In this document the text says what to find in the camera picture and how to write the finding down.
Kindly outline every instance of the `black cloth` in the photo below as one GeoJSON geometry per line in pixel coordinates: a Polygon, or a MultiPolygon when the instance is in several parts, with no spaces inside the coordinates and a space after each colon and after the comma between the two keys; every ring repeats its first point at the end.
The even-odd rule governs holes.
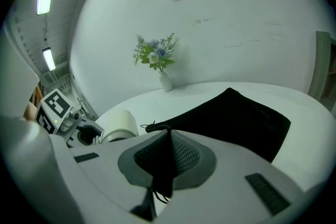
{"type": "Polygon", "coordinates": [[[228,88],[182,115],[150,124],[146,131],[157,130],[160,125],[237,144],[272,162],[285,140],[290,121],[277,111],[228,88]]]}

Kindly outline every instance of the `white table surface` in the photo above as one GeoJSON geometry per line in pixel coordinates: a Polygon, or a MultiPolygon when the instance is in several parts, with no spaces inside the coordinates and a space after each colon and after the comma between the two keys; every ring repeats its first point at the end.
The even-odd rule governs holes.
{"type": "Polygon", "coordinates": [[[128,99],[96,122],[105,128],[112,110],[127,109],[135,117],[139,134],[143,135],[146,132],[141,124],[171,119],[230,87],[291,121],[285,141],[272,162],[275,167],[290,176],[304,191],[329,177],[336,157],[336,120],[318,101],[293,89],[247,82],[192,84],[170,92],[157,90],[128,99]]]}

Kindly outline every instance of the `flower vase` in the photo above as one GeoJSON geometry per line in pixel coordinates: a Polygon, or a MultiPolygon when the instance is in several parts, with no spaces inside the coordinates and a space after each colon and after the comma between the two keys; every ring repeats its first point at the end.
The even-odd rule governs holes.
{"type": "Polygon", "coordinates": [[[161,83],[162,89],[165,92],[171,91],[173,89],[173,86],[172,86],[172,83],[168,75],[164,71],[159,72],[159,74],[160,74],[160,83],[161,83]]]}

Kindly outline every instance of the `green leaves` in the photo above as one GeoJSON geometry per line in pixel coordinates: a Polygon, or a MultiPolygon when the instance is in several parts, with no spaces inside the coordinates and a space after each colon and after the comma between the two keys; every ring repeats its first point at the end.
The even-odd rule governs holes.
{"type": "Polygon", "coordinates": [[[172,65],[173,63],[175,63],[175,61],[174,60],[171,60],[171,59],[167,59],[167,60],[165,60],[165,62],[164,62],[166,65],[172,65]]]}

